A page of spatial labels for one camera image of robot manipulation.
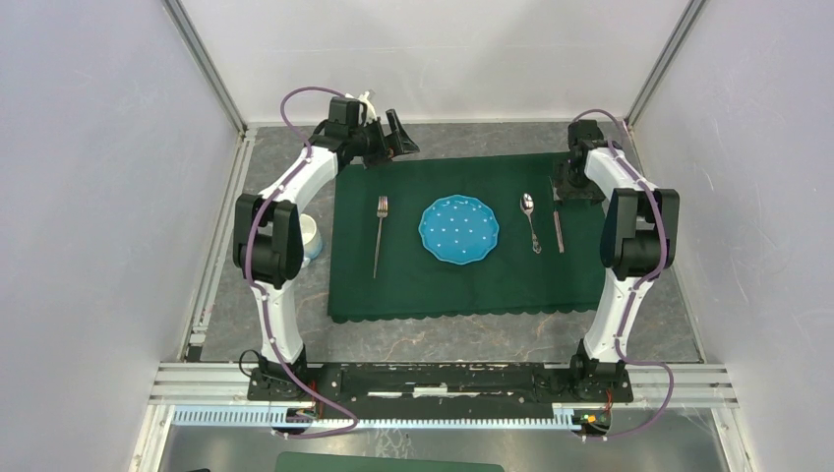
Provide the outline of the dark green cloth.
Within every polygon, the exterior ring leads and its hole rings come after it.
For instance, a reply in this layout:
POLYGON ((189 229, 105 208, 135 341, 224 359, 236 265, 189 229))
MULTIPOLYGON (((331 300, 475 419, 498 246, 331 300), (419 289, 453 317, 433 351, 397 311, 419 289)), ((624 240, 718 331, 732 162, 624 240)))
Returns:
POLYGON ((352 165, 335 181, 328 315, 337 323, 483 314, 570 313, 598 306, 605 278, 599 246, 604 211, 587 201, 561 206, 558 251, 550 173, 556 153, 352 165), (535 254, 519 200, 532 196, 535 254), (422 246, 424 209, 451 195, 487 204, 500 225, 483 261, 452 265, 422 246), (377 278, 373 277, 379 196, 388 196, 377 278))

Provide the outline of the white blue mug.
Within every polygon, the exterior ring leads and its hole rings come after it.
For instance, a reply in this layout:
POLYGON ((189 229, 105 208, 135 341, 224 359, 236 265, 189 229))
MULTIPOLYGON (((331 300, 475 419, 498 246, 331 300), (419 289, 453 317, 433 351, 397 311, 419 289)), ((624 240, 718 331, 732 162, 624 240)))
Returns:
POLYGON ((319 256, 324 248, 324 241, 318 223, 312 216, 302 213, 299 222, 304 252, 302 267, 305 267, 319 256))

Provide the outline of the blue polka dot plate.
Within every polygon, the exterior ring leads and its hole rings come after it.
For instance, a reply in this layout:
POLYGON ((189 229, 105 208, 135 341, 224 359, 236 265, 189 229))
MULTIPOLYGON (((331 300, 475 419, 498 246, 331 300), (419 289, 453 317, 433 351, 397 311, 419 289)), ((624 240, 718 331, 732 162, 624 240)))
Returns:
POLYGON ((418 223, 422 246, 436 260, 466 266, 486 259, 498 246, 500 225, 481 200, 451 195, 435 200, 418 223))

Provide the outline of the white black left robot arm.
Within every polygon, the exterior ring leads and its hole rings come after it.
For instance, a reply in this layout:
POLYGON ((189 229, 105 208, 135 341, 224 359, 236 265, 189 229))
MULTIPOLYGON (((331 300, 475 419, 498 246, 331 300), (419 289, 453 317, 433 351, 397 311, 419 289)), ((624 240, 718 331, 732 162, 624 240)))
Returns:
POLYGON ((336 94, 327 118, 313 132, 296 134, 302 140, 297 159, 265 189, 237 198, 233 226, 233 263, 255 296, 262 329, 252 379, 290 401, 309 387, 293 287, 305 260, 302 210, 355 158, 370 168, 420 149, 397 112, 379 115, 366 93, 336 94))

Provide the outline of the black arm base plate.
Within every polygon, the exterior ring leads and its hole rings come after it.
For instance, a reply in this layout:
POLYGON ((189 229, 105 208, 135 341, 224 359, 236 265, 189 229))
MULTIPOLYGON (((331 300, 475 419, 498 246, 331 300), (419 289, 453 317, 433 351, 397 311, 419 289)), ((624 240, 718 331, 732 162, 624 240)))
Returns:
POLYGON ((537 363, 309 365, 298 375, 330 400, 321 418, 361 420, 550 419, 553 406, 584 408, 634 400, 627 371, 581 377, 574 368, 537 363))

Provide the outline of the black handled knife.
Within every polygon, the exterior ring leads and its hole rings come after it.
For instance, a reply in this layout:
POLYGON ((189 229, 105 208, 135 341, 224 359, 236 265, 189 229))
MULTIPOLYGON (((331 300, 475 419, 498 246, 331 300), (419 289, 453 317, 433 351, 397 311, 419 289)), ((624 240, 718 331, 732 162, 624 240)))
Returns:
POLYGON ((560 209, 561 209, 561 206, 562 206, 562 201, 561 201, 561 198, 558 195, 558 189, 555 186, 552 187, 552 194, 553 194, 553 206, 554 206, 553 219, 554 219, 554 227, 555 227, 556 238, 557 238, 558 251, 559 251, 560 254, 563 254, 565 252, 566 248, 565 248, 564 234, 563 234, 563 229, 562 229, 562 225, 561 225, 561 216, 560 216, 560 209))

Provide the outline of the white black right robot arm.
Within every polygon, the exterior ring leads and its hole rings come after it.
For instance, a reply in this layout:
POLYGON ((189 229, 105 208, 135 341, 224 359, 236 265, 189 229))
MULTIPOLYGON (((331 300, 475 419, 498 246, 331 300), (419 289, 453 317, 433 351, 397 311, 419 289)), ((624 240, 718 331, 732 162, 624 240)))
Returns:
POLYGON ((628 336, 645 295, 674 261, 680 195, 649 182, 594 120, 575 118, 567 144, 568 156, 555 164, 551 180, 555 206, 587 201, 608 209, 600 239, 603 291, 570 359, 566 387, 581 401, 600 394, 628 399, 628 336))

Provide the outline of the silver fork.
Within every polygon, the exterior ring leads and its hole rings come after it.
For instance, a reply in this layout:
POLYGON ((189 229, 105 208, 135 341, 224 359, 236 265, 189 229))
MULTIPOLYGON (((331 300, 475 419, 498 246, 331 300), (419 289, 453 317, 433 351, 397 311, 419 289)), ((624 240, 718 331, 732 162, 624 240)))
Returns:
POLYGON ((380 259, 380 252, 381 252, 381 243, 382 243, 383 225, 384 225, 384 220, 388 216, 388 211, 389 211, 388 196, 379 196, 378 206, 377 206, 378 229, 377 229, 376 242, 375 242, 374 265, 373 265, 373 277, 374 278, 377 278, 377 274, 378 274, 379 259, 380 259))

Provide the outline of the silver spoon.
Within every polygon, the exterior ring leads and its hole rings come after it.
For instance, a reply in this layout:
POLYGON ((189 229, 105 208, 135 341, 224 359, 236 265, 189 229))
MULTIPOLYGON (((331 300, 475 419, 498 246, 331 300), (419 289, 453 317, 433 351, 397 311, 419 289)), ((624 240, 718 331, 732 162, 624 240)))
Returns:
POLYGON ((541 251, 542 251, 542 248, 541 248, 541 245, 540 245, 540 242, 539 242, 539 239, 538 239, 538 236, 536 234, 535 227, 534 227, 534 224, 533 224, 533 211, 534 211, 534 208, 535 208, 535 204, 534 204, 532 196, 528 193, 524 193, 519 200, 519 206, 520 206, 521 211, 526 216, 526 219, 528 221, 528 225, 529 225, 530 233, 531 233, 532 251, 535 254, 540 254, 541 251))

